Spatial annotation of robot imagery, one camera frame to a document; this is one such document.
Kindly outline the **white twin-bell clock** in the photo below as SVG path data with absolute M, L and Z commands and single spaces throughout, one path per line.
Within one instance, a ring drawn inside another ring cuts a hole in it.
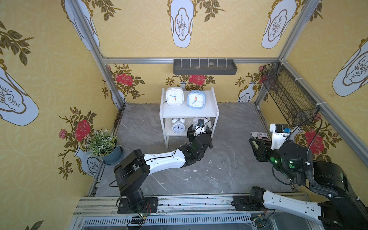
M 193 118 L 193 129 L 196 130 L 199 127 L 206 126 L 211 127 L 211 119 L 206 117 L 195 117 Z
M 172 131 L 174 133 L 184 133 L 186 130 L 186 121 L 184 118 L 172 119 Z

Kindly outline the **blue square alarm clock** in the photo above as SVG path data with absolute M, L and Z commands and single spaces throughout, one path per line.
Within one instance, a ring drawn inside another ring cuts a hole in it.
M 192 109 L 203 109 L 206 104 L 206 94 L 204 91 L 192 90 L 187 97 L 187 106 Z

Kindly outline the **white square alarm clock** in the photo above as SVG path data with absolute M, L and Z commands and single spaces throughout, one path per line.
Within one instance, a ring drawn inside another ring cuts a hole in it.
M 165 96 L 166 102 L 170 106 L 181 105 L 184 102 L 184 91 L 180 87 L 169 87 Z

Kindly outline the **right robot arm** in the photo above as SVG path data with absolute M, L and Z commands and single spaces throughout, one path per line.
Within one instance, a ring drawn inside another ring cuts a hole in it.
M 283 211 L 315 222 L 325 230 L 368 228 L 368 208 L 339 165 L 313 160 L 307 147 L 291 140 L 275 150 L 271 149 L 270 141 L 250 138 L 249 142 L 257 161 L 272 164 L 272 169 L 285 175 L 291 184 L 308 185 L 311 192 L 328 199 L 320 203 L 303 202 L 254 186 L 249 195 L 254 210 Z

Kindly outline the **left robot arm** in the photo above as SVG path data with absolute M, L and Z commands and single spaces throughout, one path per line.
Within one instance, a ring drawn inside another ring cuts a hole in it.
M 144 154 L 140 149 L 132 151 L 125 159 L 114 167 L 115 183 L 120 197 L 117 200 L 119 213 L 134 213 L 147 211 L 153 213 L 153 205 L 157 198 L 145 198 L 141 185 L 149 175 L 168 169 L 178 169 L 191 166 L 201 161 L 208 148 L 212 145 L 212 130 L 205 128 L 198 135 L 189 134 L 189 143 L 173 151 Z

